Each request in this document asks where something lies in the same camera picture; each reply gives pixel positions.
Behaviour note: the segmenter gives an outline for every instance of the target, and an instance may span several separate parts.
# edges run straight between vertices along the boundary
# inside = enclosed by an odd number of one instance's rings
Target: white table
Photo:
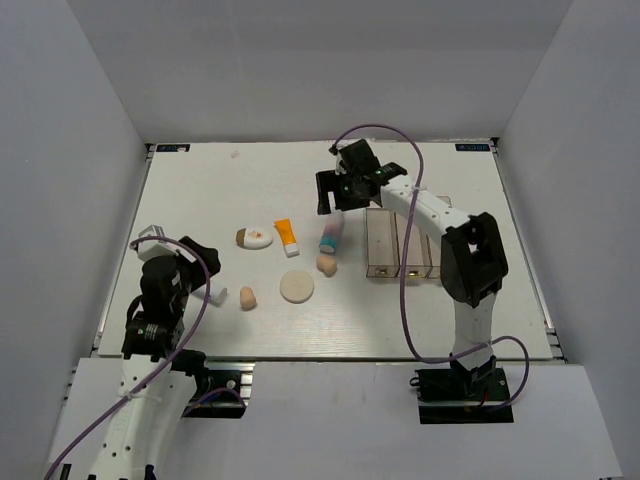
[[[121,362],[82,359],[50,459],[111,406]],[[245,415],[183,419],[161,480],[563,479],[621,475],[584,368],[534,365],[514,423],[420,425],[415,365],[260,363]],[[521,366],[505,367],[509,384]],[[85,480],[106,425],[67,457]]]
[[[222,271],[215,278],[229,289],[221,308],[210,308],[189,347],[226,359],[361,358],[408,359],[400,324],[398,280],[365,277],[364,213],[347,214],[338,272],[316,270],[324,218],[316,215],[315,173],[331,169],[329,142],[191,144],[189,152],[155,153],[131,238],[149,224],[170,237],[189,235],[219,250]],[[418,162],[410,146],[374,142],[381,163],[394,161],[415,177]],[[544,318],[537,302],[502,184],[490,152],[457,152],[451,143],[422,143],[424,183],[470,213],[487,211],[498,221],[509,262],[493,317],[493,335],[520,337],[533,358],[550,358]],[[265,250],[243,250],[235,233],[246,226],[271,228],[290,218],[300,256],[286,258],[275,229]],[[99,354],[119,355],[125,312],[139,293],[141,262],[128,251],[106,319]],[[279,293],[282,275],[304,269],[315,280],[306,303],[292,305]],[[238,293],[250,286],[258,306],[243,312]],[[423,355],[442,356],[453,343],[453,303],[437,282],[407,291],[414,342]],[[188,328],[200,300],[191,298]],[[522,358],[517,346],[496,346],[499,358]]]

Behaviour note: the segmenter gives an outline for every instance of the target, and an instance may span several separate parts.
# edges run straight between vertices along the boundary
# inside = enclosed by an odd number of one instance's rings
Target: purple cable
[[[474,347],[469,348],[468,350],[457,353],[455,355],[451,355],[449,357],[435,357],[435,358],[423,357],[416,350],[416,347],[413,344],[413,340],[411,339],[411,333],[409,332],[409,321],[407,319],[407,306],[406,306],[405,292],[406,292],[406,284],[407,284],[407,255],[409,253],[409,239],[411,236],[411,229],[413,227],[413,216],[416,210],[416,203],[418,202],[418,194],[419,194],[418,188],[420,187],[420,183],[422,181],[422,174],[424,173],[424,158],[422,157],[422,152],[420,151],[420,148],[418,147],[416,142],[411,140],[404,132],[402,132],[401,130],[398,130],[395,127],[391,127],[389,125],[384,125],[380,123],[363,123],[361,125],[356,125],[355,127],[350,128],[349,130],[344,132],[342,135],[340,135],[338,139],[333,142],[333,146],[337,147],[338,142],[341,141],[344,137],[349,135],[351,132],[354,132],[355,130],[359,130],[361,128],[383,128],[386,130],[391,130],[392,132],[396,132],[398,135],[404,138],[407,142],[409,142],[409,144],[411,144],[413,149],[416,151],[416,154],[418,155],[418,160],[420,161],[420,168],[418,169],[418,176],[416,178],[415,188],[413,191],[413,195],[411,196],[411,203],[409,204],[409,214],[407,215],[407,230],[404,235],[404,244],[402,246],[402,261],[400,262],[400,317],[402,318],[402,330],[404,332],[404,338],[407,342],[407,346],[409,347],[409,350],[411,351],[411,354],[416,358],[416,360],[419,360],[420,362],[426,363],[428,365],[437,365],[442,363],[450,363],[454,360],[458,360],[462,357],[466,357],[467,355],[471,355],[472,353],[478,352],[483,348],[487,348],[490,345],[494,345],[496,343],[500,343],[505,340],[511,340],[517,343],[522,349],[522,352],[524,353],[525,366],[524,366],[524,376],[522,378],[522,382],[520,383],[520,386],[518,387],[516,392],[511,396],[511,398],[501,403],[500,405],[493,407],[492,409],[497,410],[499,408],[506,407],[507,405],[511,405],[511,403],[516,398],[518,398],[520,393],[522,393],[522,390],[524,390],[524,386],[527,383],[527,379],[529,378],[529,363],[530,363],[529,352],[525,344],[520,339],[513,337],[511,335],[503,335],[501,337],[496,338],[495,340],[491,340],[488,343],[478,344]]]
[[[162,370],[164,370],[169,365],[171,365],[171,363],[175,360],[175,358],[178,356],[178,354],[184,349],[184,347],[187,344],[187,342],[189,340],[191,340],[191,337],[193,337],[193,334],[196,332],[196,329],[198,328],[198,325],[200,325],[200,322],[202,321],[202,318],[204,317],[204,312],[207,310],[207,305],[209,303],[209,296],[210,296],[210,290],[211,290],[211,286],[209,285],[209,280],[211,278],[211,275],[209,275],[209,269],[207,268],[207,264],[204,263],[204,260],[200,257],[200,255],[198,255],[193,249],[191,249],[190,247],[184,245],[183,243],[180,243],[177,240],[173,240],[173,239],[167,238],[167,237],[152,236],[152,237],[142,237],[142,238],[138,238],[136,240],[133,240],[129,244],[129,246],[130,247],[135,247],[139,243],[147,242],[149,240],[160,240],[160,241],[163,241],[163,242],[166,242],[166,243],[170,243],[170,244],[175,245],[177,247],[180,247],[184,251],[190,253],[197,260],[197,262],[200,264],[200,266],[204,270],[205,292],[204,292],[204,300],[202,302],[202,307],[200,308],[200,311],[198,312],[198,316],[196,317],[195,322],[193,322],[193,326],[191,327],[189,332],[185,335],[184,339],[178,344],[176,349],[173,352],[171,352],[171,354],[162,363],[160,363],[158,365],[158,368],[156,368],[153,372],[151,372],[149,375],[147,375],[142,380],[140,380],[140,382],[129,391],[129,394],[132,394],[132,395],[136,394],[140,390],[142,390],[142,388],[146,384],[151,382],[154,378],[156,378],[160,374],[160,372]],[[115,404],[113,404],[107,411],[105,411],[102,415],[100,415],[91,425],[89,425],[85,430],[83,430],[69,444],[69,446],[67,446],[67,448],[65,448],[62,451],[62,453],[60,455],[58,455],[58,457],[55,459],[55,461],[51,464],[51,467],[49,467],[49,470],[47,470],[47,473],[44,476],[44,480],[50,480],[52,478],[53,474],[55,473],[56,469],[62,463],[62,460],[64,460],[64,458],[67,455],[69,455],[69,453],[74,448],[76,448],[78,446],[78,444],[82,440],[84,440],[86,438],[87,435],[89,435],[96,427],[98,427],[98,425],[100,425],[107,418],[109,418],[111,415],[113,415],[118,410],[120,410],[128,401],[129,401],[129,397],[122,397]]]
[[[210,399],[214,395],[218,395],[220,393],[231,393],[231,394],[235,395],[235,397],[238,399],[238,402],[240,402],[240,404],[242,404],[242,407],[243,408],[247,408],[247,404],[244,403],[244,399],[240,396],[240,394],[238,392],[236,392],[232,388],[216,388],[214,390],[208,391],[207,393],[202,395],[199,399],[197,399],[195,402],[193,402],[191,405],[189,405],[189,408],[187,408],[185,410],[185,412],[182,414],[182,416],[186,417],[191,412],[193,412],[196,408],[198,408],[198,406],[200,404],[206,402],[208,399]]]

